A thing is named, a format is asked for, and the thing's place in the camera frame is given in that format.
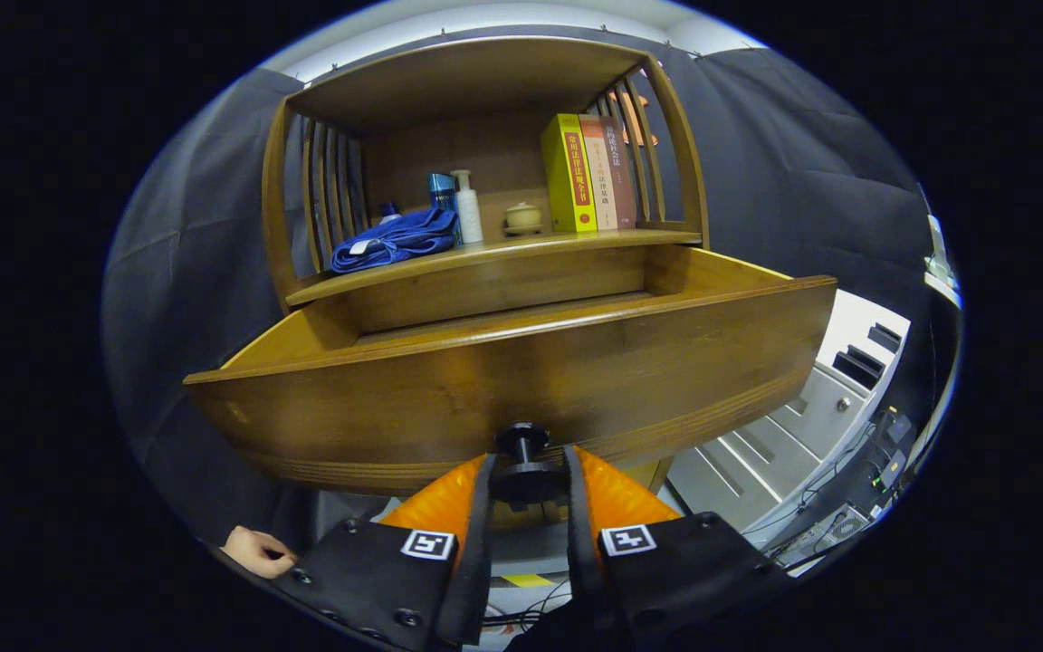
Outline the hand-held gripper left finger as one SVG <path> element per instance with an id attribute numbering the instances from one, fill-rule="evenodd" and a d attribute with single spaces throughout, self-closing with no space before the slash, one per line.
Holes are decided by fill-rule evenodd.
<path id="1" fill-rule="evenodd" d="M 377 523 L 342 520 L 273 583 L 293 604 L 378 651 L 459 651 L 490 590 L 490 479 L 483 454 Z"/>

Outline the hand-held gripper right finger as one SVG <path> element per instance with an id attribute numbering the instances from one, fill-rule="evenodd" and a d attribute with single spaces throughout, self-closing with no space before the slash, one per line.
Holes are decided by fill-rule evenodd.
<path id="1" fill-rule="evenodd" d="M 731 626 L 793 589 L 713 512 L 681 515 L 612 464 L 564 446 L 572 604 L 583 641 L 612 651 L 665 651 Z"/>

